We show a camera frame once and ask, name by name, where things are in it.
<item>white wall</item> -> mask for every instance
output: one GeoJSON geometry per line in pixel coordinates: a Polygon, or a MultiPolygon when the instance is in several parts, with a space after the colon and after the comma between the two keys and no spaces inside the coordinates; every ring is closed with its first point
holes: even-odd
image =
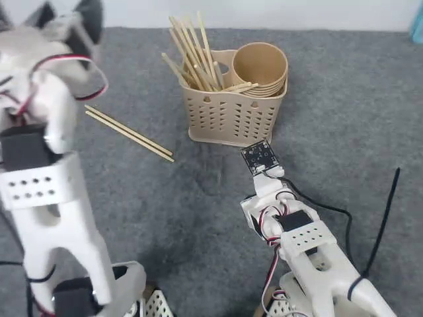
{"type": "MultiPolygon", "coordinates": [[[[103,0],[107,26],[168,27],[167,17],[195,17],[208,28],[275,28],[406,31],[421,0],[103,0]]],[[[76,0],[50,0],[60,13],[76,0]]],[[[41,0],[3,0],[21,22],[41,0]]]]}

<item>circuit board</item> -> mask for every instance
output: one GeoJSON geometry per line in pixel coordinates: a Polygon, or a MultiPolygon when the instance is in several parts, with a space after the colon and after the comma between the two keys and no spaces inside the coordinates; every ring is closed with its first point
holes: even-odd
{"type": "Polygon", "coordinates": [[[253,176],[279,165],[267,140],[259,141],[241,150],[241,154],[253,176]]]}

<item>paper cup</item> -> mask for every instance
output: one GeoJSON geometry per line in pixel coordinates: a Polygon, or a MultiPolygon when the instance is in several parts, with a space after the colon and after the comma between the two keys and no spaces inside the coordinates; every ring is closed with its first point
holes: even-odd
{"type": "Polygon", "coordinates": [[[245,94],[271,96],[281,89],[288,73],[288,60],[283,51],[269,43],[249,43],[232,59],[231,79],[235,85],[258,83],[245,94]]]}

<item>gray carpet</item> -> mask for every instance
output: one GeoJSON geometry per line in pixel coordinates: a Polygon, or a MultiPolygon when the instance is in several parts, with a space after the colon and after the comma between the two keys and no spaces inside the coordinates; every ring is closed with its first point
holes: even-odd
{"type": "MultiPolygon", "coordinates": [[[[300,188],[354,215],[359,267],[373,246],[395,168],[402,167],[370,279],[398,316],[421,316],[423,46],[407,34],[373,32],[208,34],[213,49],[263,41],[287,53],[289,91],[272,146],[300,188]]],[[[85,116],[81,105],[77,149],[98,228],[112,261],[142,263],[180,317],[251,316],[272,257],[239,207],[253,192],[252,178],[237,148],[188,138],[181,91],[161,52],[177,57],[166,30],[105,33],[101,66],[111,87],[94,102],[174,150],[176,162],[85,116]]],[[[320,215],[344,247],[345,218],[320,215]]],[[[0,259],[19,259],[2,224],[0,259]]],[[[80,271],[69,256],[63,259],[64,277],[80,271]]],[[[276,276],[286,271],[280,264],[276,276]]],[[[1,268],[0,281],[0,316],[24,316],[22,271],[1,268]]]]}

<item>beige plastic basket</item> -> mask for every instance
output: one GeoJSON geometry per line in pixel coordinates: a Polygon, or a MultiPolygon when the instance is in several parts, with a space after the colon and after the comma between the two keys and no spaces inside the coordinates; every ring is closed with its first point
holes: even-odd
{"type": "MultiPolygon", "coordinates": [[[[235,52],[211,51],[215,61],[229,68],[223,74],[226,86],[231,85],[231,62],[235,52]]],[[[246,147],[261,139],[271,142],[272,129],[288,88],[288,76],[280,94],[268,98],[252,98],[234,92],[204,92],[182,84],[181,87],[190,124],[188,134],[192,140],[246,147]]]]}

